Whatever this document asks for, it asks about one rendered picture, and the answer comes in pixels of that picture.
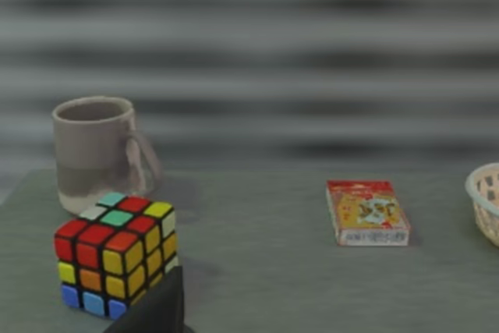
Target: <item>striped background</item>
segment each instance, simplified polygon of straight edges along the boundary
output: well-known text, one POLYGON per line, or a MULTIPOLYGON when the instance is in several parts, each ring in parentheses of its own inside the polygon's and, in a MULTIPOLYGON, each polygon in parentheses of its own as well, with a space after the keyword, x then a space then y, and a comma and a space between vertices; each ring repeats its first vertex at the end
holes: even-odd
POLYGON ((459 168, 499 155, 499 0, 0 0, 0 199, 50 111, 132 99, 167 168, 459 168))

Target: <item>puzzle cube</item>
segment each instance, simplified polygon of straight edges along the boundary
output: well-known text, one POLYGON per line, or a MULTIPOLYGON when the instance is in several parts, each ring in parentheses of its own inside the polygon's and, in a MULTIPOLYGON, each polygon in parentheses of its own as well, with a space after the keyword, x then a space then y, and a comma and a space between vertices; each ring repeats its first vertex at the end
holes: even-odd
POLYGON ((58 228, 54 247, 63 302, 116 320, 179 265, 175 209, 109 193, 58 228))

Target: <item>ceramic mug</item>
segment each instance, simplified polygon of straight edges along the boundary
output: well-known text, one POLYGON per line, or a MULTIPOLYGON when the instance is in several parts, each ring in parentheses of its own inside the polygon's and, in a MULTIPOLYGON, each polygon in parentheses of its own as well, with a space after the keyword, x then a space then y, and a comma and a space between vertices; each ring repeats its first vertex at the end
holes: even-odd
POLYGON ((143 196, 159 185, 161 163, 137 130, 130 101, 82 97, 57 106, 52 119, 58 196, 67 211, 79 214, 111 191, 143 196))

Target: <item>gray tabletop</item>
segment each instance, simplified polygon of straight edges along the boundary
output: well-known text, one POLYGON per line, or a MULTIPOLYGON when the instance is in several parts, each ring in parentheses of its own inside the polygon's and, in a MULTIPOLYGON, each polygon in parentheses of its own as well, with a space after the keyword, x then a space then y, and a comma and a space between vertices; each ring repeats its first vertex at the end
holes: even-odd
MULTIPOLYGON (((186 322, 197 333, 497 330, 499 250, 476 228, 464 175, 169 172, 186 322), (414 227, 406 248, 336 246, 327 178, 390 179, 414 227)), ((52 171, 0 210, 0 331, 101 332, 60 301, 51 237, 69 218, 52 171)))

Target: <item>white square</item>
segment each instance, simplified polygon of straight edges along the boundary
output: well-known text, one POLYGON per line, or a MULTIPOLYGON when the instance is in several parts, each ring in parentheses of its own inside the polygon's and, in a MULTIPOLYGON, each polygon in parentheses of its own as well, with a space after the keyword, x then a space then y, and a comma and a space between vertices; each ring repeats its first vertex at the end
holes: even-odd
POLYGON ((86 218, 87 220, 95 220, 101 216, 107 209, 100 206, 90 206, 85 211, 80 214, 81 218, 86 218))
POLYGON ((165 274, 168 273, 173 267, 177 267, 179 264, 179 257, 175 255, 175 257, 165 265, 165 274))
POLYGON ((168 216, 163 219, 161 230, 163 231, 163 238, 168 237, 168 235, 175 230, 175 211, 170 212, 168 216))

